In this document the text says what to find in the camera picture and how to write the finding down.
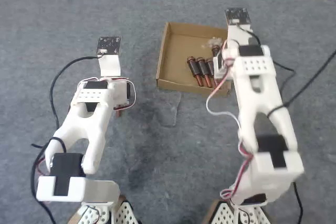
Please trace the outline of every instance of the small white part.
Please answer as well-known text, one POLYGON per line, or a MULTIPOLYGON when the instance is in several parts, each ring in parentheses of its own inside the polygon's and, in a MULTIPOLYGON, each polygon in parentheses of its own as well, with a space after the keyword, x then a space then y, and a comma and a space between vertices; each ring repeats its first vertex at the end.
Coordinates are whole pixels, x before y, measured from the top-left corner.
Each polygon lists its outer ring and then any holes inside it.
POLYGON ((118 55, 103 55, 98 59, 100 75, 102 77, 116 77, 121 75, 121 68, 118 55))
POLYGON ((117 202, 120 195, 119 186, 114 181, 71 177, 68 195, 54 196, 55 181, 55 176, 39 177, 36 191, 39 201, 117 202))

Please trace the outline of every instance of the metal base plate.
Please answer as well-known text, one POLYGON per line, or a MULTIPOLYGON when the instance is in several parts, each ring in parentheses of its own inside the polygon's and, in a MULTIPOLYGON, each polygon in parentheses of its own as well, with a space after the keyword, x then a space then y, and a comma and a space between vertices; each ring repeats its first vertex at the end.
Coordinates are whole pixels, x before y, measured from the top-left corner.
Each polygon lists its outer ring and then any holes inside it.
MULTIPOLYGON (((260 207, 244 207, 239 211, 240 222, 239 224, 271 224, 264 210, 260 207)), ((207 224, 233 224, 234 212, 227 202, 219 201, 209 219, 203 222, 207 224)))
POLYGON ((107 206, 83 205, 77 211, 79 217, 72 217, 68 224, 139 224, 128 201, 121 203, 115 215, 109 213, 107 206))
POLYGON ((139 224, 133 214, 131 204, 127 201, 121 204, 115 216, 115 224, 139 224))

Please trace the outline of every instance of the red wire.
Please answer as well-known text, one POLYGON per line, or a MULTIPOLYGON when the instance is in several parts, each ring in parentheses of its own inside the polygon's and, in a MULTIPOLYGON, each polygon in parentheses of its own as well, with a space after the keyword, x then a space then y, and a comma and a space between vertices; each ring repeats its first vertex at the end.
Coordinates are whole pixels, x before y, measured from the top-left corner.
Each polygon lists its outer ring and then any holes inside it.
POLYGON ((37 162, 37 166, 36 166, 36 170, 40 175, 46 176, 45 173, 43 173, 40 169, 40 164, 45 160, 45 158, 41 158, 38 162, 37 162))

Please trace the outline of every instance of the brown cardboard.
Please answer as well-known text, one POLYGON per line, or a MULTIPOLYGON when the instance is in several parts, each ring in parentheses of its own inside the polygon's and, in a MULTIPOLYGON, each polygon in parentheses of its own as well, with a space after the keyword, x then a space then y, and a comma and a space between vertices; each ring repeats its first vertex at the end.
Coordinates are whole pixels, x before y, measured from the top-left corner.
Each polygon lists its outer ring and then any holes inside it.
MULTIPOLYGON (((157 86, 162 89, 210 94, 213 89, 197 85, 186 61, 189 56, 211 58, 212 52, 207 42, 213 37, 224 41, 227 30, 186 23, 166 23, 157 64, 157 86)), ((231 82, 227 81, 218 94, 228 95, 230 90, 231 82)))

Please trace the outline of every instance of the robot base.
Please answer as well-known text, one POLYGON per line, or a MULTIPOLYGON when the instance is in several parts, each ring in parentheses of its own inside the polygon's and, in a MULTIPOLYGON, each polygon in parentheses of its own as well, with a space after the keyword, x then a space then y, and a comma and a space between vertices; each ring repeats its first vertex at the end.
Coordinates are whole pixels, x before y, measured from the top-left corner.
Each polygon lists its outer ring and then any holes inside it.
POLYGON ((119 204, 113 209, 101 205, 82 205, 68 221, 68 224, 141 224, 137 220, 131 204, 120 197, 119 204))
MULTIPOLYGON (((239 211, 239 224, 271 224, 266 212, 260 207, 244 207, 244 211, 239 211)), ((234 209, 226 201, 216 200, 211 205, 207 216, 202 224, 233 224, 234 223, 234 209)))

